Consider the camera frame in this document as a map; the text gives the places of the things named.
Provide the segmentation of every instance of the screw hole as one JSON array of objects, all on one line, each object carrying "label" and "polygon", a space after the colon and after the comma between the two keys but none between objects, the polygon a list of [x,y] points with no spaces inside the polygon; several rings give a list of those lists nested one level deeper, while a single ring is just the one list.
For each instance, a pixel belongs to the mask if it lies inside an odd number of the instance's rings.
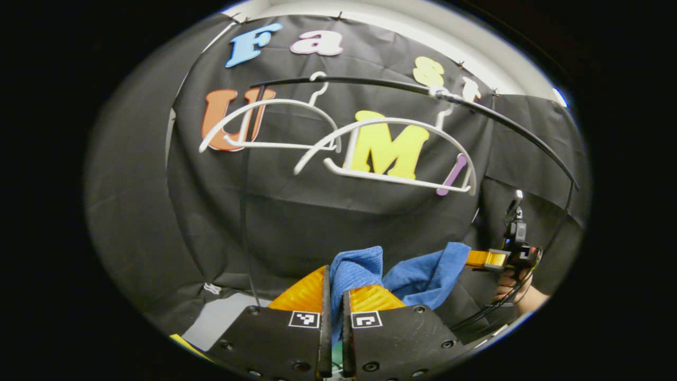
[{"label": "screw hole", "polygon": [[310,365],[307,363],[295,363],[294,370],[298,372],[308,372],[310,370]]},{"label": "screw hole", "polygon": [[366,364],[364,364],[362,369],[364,369],[365,372],[373,372],[373,371],[378,369],[378,363],[375,362],[375,361],[373,361],[371,363],[366,363]]},{"label": "screw hole", "polygon": [[228,350],[233,349],[233,343],[231,343],[231,342],[228,342],[226,340],[221,340],[219,343],[221,345],[221,348],[223,348],[223,349],[228,349]]}]

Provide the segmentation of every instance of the white plastic hanger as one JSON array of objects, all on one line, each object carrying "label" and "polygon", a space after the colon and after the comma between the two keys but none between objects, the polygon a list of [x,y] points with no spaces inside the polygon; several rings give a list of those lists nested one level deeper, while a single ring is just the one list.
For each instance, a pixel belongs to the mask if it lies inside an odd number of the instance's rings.
[{"label": "white plastic hanger", "polygon": [[[385,181],[385,182],[395,182],[398,184],[407,184],[407,185],[415,185],[415,186],[424,186],[427,188],[436,188],[436,189],[445,189],[453,192],[461,192],[465,193],[468,192],[470,196],[474,196],[476,189],[477,189],[477,177],[475,175],[475,166],[473,165],[473,161],[470,158],[470,155],[468,155],[468,152],[463,148],[463,146],[456,141],[453,137],[451,137],[449,134],[446,132],[442,131],[441,128],[441,123],[443,121],[443,116],[440,117],[441,114],[450,114],[450,110],[444,110],[441,111],[438,114],[437,118],[437,123],[439,126],[432,126],[423,122],[411,120],[411,119],[401,119],[401,118],[376,118],[376,119],[366,119],[363,121],[357,121],[355,123],[351,123],[345,127],[340,128],[338,131],[334,131],[331,134],[325,136],[322,138],[319,142],[315,143],[315,145],[309,149],[299,162],[296,164],[294,167],[294,175],[298,175],[305,165],[308,163],[308,161],[323,147],[325,144],[331,142],[333,139],[338,138],[339,136],[342,136],[344,134],[347,134],[351,132],[351,143],[348,146],[348,150],[346,152],[346,159],[345,162],[343,163],[343,168],[337,166],[332,159],[326,158],[323,160],[324,165],[332,172],[335,174],[341,175],[341,176],[348,176],[348,177],[355,177],[355,178],[366,178],[366,179],[371,179],[371,180],[380,180],[380,181]],[[408,178],[398,178],[395,176],[387,176],[387,175],[382,175],[382,174],[374,174],[371,172],[363,172],[363,171],[355,171],[354,169],[350,169],[351,165],[351,160],[353,157],[353,153],[355,151],[355,143],[357,140],[357,132],[359,131],[359,128],[364,127],[366,125],[373,125],[373,124],[379,124],[379,123],[393,123],[393,124],[404,124],[404,125],[417,125],[419,127],[423,127],[427,129],[430,132],[433,132],[448,142],[451,142],[458,150],[461,151],[461,154],[465,156],[465,159],[467,159],[468,162],[468,169],[466,170],[466,175],[465,178],[463,179],[463,183],[461,187],[456,187],[456,186],[450,186],[450,185],[444,185],[444,184],[435,184],[433,182],[427,182],[427,181],[420,181],[420,180],[412,180]]]},{"label": "white plastic hanger", "polygon": [[[325,76],[326,74],[318,71],[314,73],[312,76],[310,76],[311,81],[315,81],[317,77],[319,76]],[[238,115],[245,113],[248,111],[247,117],[243,118],[242,120],[242,125],[240,126],[240,137],[237,141],[232,140],[228,135],[224,136],[223,139],[228,142],[228,144],[231,144],[232,146],[236,147],[257,147],[257,148],[314,148],[316,146],[309,146],[305,144],[290,144],[290,143],[274,143],[274,142],[245,142],[245,136],[246,134],[244,133],[247,129],[247,125],[249,124],[250,118],[251,118],[251,113],[252,109],[258,106],[265,106],[267,104],[293,104],[296,106],[301,106],[303,108],[307,108],[309,110],[315,111],[317,114],[320,114],[329,124],[331,124],[332,128],[334,131],[338,130],[338,127],[336,126],[336,123],[334,122],[334,119],[327,115],[324,111],[320,110],[318,107],[315,106],[315,101],[318,99],[318,96],[324,94],[325,91],[327,91],[327,87],[329,87],[329,82],[325,82],[324,86],[322,86],[322,89],[316,91],[313,93],[313,95],[310,97],[310,101],[308,103],[301,102],[299,100],[291,100],[291,99],[269,99],[269,100],[260,100],[258,102],[250,103],[246,106],[243,106],[232,113],[230,113],[227,117],[223,118],[220,120],[212,129],[209,131],[209,133],[204,137],[204,140],[202,140],[202,143],[200,144],[200,152],[204,152],[204,150],[207,149],[209,146],[209,142],[212,141],[214,136],[219,132],[220,129],[223,129],[225,125],[227,125],[231,120],[235,119]],[[319,147],[318,149],[325,150],[325,151],[333,151],[336,150],[336,152],[341,151],[341,139],[336,138],[335,142],[328,142],[328,146],[324,146],[324,144]]]},{"label": "white plastic hanger", "polygon": [[[448,117],[449,115],[452,114],[454,111],[454,107],[456,105],[454,103],[449,106],[447,110],[441,111],[440,113],[437,113],[437,118],[435,120],[435,127],[437,127],[438,130],[442,131],[442,127],[444,127],[444,118]],[[444,180],[443,185],[445,186],[451,186],[454,183],[454,180],[458,177],[458,174],[461,172],[463,167],[467,164],[468,160],[465,155],[462,153],[459,153],[456,156],[456,163],[454,164],[454,167],[452,170],[449,172],[449,175],[447,178]],[[437,195],[439,196],[446,196],[449,193],[449,189],[446,188],[438,188],[437,189]]]}]

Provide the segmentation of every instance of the blue cloth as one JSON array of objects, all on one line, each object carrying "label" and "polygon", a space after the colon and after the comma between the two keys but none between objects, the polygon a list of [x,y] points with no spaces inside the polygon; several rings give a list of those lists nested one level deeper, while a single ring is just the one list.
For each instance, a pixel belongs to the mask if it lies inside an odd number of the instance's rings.
[{"label": "blue cloth", "polygon": [[468,260],[470,246],[449,242],[444,250],[403,260],[383,277],[383,287],[404,304],[441,306]]},{"label": "blue cloth", "polygon": [[343,293],[368,285],[382,285],[383,249],[374,246],[364,250],[339,253],[329,268],[330,304],[332,307],[332,343],[341,336],[341,301]]},{"label": "blue cloth", "polygon": [[439,252],[401,261],[381,280],[381,246],[340,253],[329,269],[332,344],[336,344],[341,338],[341,301],[346,291],[368,285],[381,285],[408,306],[425,304],[435,309],[449,296],[469,254],[469,246],[449,242]]}]

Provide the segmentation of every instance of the blue letter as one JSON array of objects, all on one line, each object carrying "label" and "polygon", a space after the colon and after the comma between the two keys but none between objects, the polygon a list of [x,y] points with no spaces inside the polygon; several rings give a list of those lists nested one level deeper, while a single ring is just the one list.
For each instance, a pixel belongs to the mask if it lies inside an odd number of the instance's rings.
[{"label": "blue letter", "polygon": [[254,44],[259,47],[267,45],[270,42],[270,32],[280,29],[282,29],[282,24],[276,22],[234,37],[230,40],[233,43],[233,56],[225,63],[225,67],[235,66],[261,54],[260,50],[254,50]]}]

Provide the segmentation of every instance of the black cloth backdrop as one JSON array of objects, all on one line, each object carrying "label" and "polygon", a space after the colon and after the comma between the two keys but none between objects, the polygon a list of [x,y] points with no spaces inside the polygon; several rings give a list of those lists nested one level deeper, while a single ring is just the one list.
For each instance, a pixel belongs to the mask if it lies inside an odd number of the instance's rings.
[{"label": "black cloth backdrop", "polygon": [[[283,28],[259,48],[258,57],[225,67],[233,37],[274,22]],[[164,333],[184,333],[209,300],[225,297],[232,289],[250,291],[240,240],[244,151],[198,152],[205,96],[218,89],[236,90],[238,97],[227,110],[231,113],[246,104],[242,95],[253,83],[307,77],[316,71],[416,83],[412,69],[419,56],[444,67],[447,88],[458,89],[463,76],[476,81],[482,95],[476,102],[539,136],[582,185],[571,215],[535,274],[534,285],[540,290],[551,294],[556,289],[577,253],[591,192],[584,143],[565,109],[534,97],[492,96],[486,84],[434,47],[393,31],[325,16],[280,16],[234,25],[200,54],[230,23],[222,15],[207,18],[158,51],[152,67],[138,68],[116,95],[124,102],[103,113],[89,160],[87,217],[98,252],[121,291]],[[301,33],[316,30],[340,33],[343,52],[321,56],[290,51]],[[307,101],[321,86],[270,89],[277,99]],[[449,104],[401,90],[331,83],[316,106],[342,127],[354,122],[360,110],[434,125],[437,113]],[[170,108],[176,118],[166,146]],[[226,130],[235,132],[240,120]],[[393,139],[403,127],[390,126]],[[329,131],[329,125],[309,111],[271,105],[265,109],[257,141],[314,144]],[[340,165],[348,136],[342,137],[342,153],[318,153],[298,176],[292,169],[303,150],[252,148],[247,235],[259,295],[274,298],[331,263],[337,253],[351,249],[382,246],[387,272],[400,260],[440,250],[448,241],[498,248],[505,229],[503,213],[516,188],[525,192],[527,240],[545,245],[565,216],[569,181],[564,173],[523,137],[465,108],[455,108],[444,131],[471,155],[479,187],[474,197],[439,197],[431,188],[331,174],[321,161],[331,157]],[[431,134],[416,165],[416,178],[443,181],[457,154],[451,144]],[[204,291],[204,282],[224,287],[222,294]],[[490,302],[495,287],[495,274],[464,270],[437,313],[455,323]],[[510,308],[503,308],[457,334],[472,340],[478,329],[511,315]]]}]

